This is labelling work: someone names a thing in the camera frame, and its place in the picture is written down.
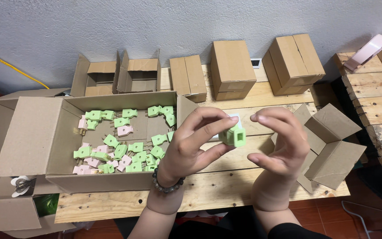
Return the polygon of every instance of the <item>textured wall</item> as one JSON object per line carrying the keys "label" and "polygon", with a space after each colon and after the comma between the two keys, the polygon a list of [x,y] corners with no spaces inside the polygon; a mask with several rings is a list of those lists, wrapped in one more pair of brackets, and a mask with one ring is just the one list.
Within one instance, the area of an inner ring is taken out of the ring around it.
{"label": "textured wall", "polygon": [[[329,75],[335,52],[356,51],[382,34],[381,0],[4,0],[0,58],[50,88],[71,86],[78,53],[91,62],[200,54],[214,40],[247,41],[262,58],[274,37],[308,33]],[[0,63],[0,91],[41,86]]]}

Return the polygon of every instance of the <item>finger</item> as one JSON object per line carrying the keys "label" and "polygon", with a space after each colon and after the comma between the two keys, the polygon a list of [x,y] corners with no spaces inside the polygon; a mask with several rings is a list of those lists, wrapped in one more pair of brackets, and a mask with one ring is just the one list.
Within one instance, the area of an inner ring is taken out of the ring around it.
{"label": "finger", "polygon": [[287,173],[287,167],[276,158],[271,158],[264,154],[252,153],[247,155],[247,159],[257,166],[278,174]]}
{"label": "finger", "polygon": [[304,141],[300,133],[298,133],[298,130],[284,121],[274,117],[265,117],[263,115],[259,115],[257,120],[261,125],[264,125],[282,135],[287,147],[291,150],[298,150],[302,144],[302,141]]}
{"label": "finger", "polygon": [[220,119],[199,128],[192,135],[188,136],[188,138],[184,139],[183,142],[190,150],[198,150],[201,145],[207,143],[213,136],[226,129],[232,128],[237,123],[238,116]]}
{"label": "finger", "polygon": [[250,120],[253,122],[257,122],[257,116],[263,115],[263,116],[270,116],[277,118],[281,121],[284,121],[290,125],[292,125],[294,128],[297,128],[299,130],[303,130],[302,125],[300,124],[299,120],[294,116],[291,111],[287,110],[284,107],[267,107],[263,108],[256,112],[256,114],[250,116]]}
{"label": "finger", "polygon": [[180,128],[193,131],[206,118],[217,118],[220,120],[228,117],[229,115],[219,108],[198,107],[188,115]]}
{"label": "finger", "polygon": [[224,143],[216,144],[198,156],[196,167],[200,171],[233,149],[235,149],[233,145],[226,145]]}

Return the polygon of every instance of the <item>black sleeve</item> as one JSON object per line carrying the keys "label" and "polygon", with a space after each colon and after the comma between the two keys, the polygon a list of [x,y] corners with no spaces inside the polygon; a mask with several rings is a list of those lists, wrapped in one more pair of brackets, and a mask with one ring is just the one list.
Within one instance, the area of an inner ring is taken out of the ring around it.
{"label": "black sleeve", "polygon": [[294,223],[282,223],[276,225],[269,231],[268,239],[331,239],[329,236],[322,235],[321,233],[309,231]]}

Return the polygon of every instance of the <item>hand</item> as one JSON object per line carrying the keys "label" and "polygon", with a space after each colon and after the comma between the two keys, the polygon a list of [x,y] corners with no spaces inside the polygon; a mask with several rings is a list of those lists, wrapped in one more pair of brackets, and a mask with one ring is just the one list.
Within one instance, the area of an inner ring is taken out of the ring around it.
{"label": "hand", "polygon": [[250,120],[271,128],[278,137],[273,153],[253,153],[247,155],[247,159],[275,174],[297,178],[310,146],[307,134],[294,114],[283,107],[269,107],[257,111]]}
{"label": "hand", "polygon": [[238,117],[229,117],[221,109],[198,107],[173,134],[166,155],[160,161],[157,181],[162,187],[171,187],[179,178],[194,174],[220,156],[234,149],[224,143],[207,151],[200,147],[213,136],[238,123]]}

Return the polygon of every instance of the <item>green plastic bag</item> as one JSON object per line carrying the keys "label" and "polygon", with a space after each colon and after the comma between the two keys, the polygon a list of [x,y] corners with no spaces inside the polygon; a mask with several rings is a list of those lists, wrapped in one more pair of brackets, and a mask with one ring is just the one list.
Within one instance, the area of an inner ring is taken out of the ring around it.
{"label": "green plastic bag", "polygon": [[56,214],[59,195],[55,193],[33,198],[39,217]]}

